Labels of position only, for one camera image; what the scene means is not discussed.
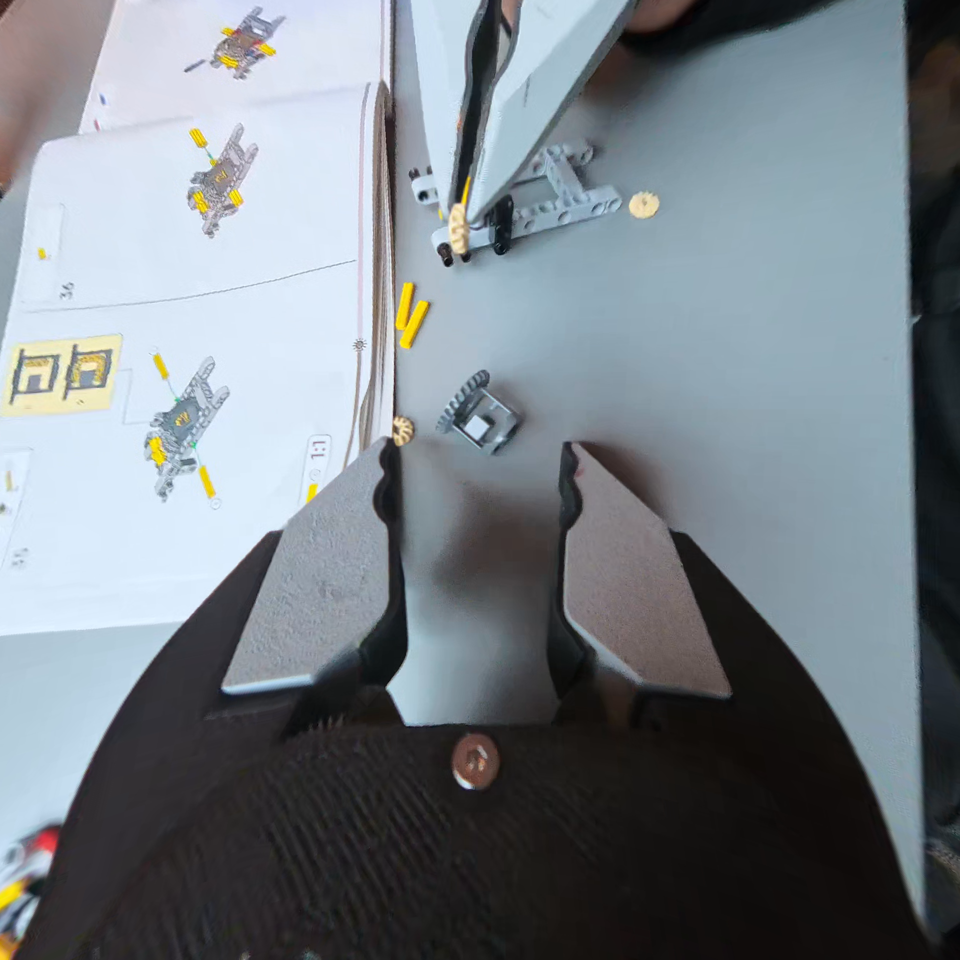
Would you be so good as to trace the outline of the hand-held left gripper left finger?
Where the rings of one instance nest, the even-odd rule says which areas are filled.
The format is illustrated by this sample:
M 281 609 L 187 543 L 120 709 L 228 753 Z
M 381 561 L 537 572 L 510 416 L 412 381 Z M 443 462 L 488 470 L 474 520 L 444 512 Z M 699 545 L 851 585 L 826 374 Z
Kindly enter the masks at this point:
M 350 666 L 386 687 L 407 653 L 400 451 L 375 441 L 283 529 L 222 677 L 224 694 L 318 685 Z

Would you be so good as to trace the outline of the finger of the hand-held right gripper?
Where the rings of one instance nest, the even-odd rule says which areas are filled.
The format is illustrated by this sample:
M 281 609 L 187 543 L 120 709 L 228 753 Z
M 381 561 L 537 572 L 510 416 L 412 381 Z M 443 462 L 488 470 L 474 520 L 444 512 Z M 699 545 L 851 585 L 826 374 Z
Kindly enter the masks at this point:
M 413 1 L 423 127 L 438 205 L 461 203 L 498 66 L 498 1 Z
M 534 154 L 633 17 L 638 1 L 519 2 L 503 61 L 481 82 L 466 222 L 483 220 Z

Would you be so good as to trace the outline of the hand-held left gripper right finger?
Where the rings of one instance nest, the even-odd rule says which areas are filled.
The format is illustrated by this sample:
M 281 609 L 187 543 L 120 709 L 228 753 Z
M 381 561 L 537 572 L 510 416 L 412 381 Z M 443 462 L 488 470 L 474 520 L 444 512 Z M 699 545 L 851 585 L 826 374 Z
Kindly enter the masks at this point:
M 666 522 L 581 442 L 562 445 L 547 666 L 564 699 L 599 653 L 641 690 L 726 701 L 732 689 Z

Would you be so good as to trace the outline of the grey lego frame assembly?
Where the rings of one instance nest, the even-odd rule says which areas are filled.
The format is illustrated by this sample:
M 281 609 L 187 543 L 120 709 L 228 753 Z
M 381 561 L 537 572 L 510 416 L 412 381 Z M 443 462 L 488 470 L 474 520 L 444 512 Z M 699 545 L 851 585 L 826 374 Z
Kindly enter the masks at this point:
M 617 212 L 623 203 L 612 185 L 584 186 L 580 173 L 594 160 L 594 144 L 582 136 L 540 147 L 513 177 L 508 187 L 484 212 L 470 220 L 469 254 L 453 253 L 449 242 L 448 217 L 431 234 L 431 243 L 444 267 L 455 261 L 467 263 L 475 252 L 491 249 L 506 255 L 514 242 L 561 227 L 591 221 Z M 527 205 L 516 202 L 520 188 L 535 184 L 550 188 L 549 198 Z

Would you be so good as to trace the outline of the person's right forearm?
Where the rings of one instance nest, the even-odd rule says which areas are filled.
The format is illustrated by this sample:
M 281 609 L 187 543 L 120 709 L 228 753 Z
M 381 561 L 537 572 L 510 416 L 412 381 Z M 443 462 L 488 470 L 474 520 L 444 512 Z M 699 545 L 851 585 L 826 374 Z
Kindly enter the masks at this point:
M 645 54 L 683 53 L 748 29 L 764 2 L 640 1 L 619 42 Z

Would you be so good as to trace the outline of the grey lego differential with gear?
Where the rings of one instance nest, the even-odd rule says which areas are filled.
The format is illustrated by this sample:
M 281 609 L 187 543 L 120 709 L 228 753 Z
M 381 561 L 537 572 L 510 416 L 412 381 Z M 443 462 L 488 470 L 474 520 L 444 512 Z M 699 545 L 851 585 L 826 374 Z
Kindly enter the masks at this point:
M 489 390 L 491 375 L 480 369 L 468 378 L 438 417 L 439 434 L 456 434 L 475 450 L 495 456 L 515 437 L 521 416 Z

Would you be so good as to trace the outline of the lego set box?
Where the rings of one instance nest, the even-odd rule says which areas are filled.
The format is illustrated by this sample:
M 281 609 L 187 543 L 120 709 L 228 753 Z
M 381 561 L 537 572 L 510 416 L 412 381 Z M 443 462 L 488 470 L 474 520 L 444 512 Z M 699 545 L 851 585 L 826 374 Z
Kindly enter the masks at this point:
M 14 958 L 42 900 L 59 846 L 62 824 L 53 822 L 2 850 L 1 958 Z

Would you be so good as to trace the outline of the white instruction booklet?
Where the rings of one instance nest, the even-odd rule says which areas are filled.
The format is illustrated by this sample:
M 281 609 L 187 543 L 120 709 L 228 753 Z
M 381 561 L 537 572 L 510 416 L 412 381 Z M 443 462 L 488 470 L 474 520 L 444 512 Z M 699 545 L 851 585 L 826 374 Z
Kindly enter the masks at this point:
M 392 2 L 114 2 L 31 164 L 2 637 L 185 620 L 392 413 Z

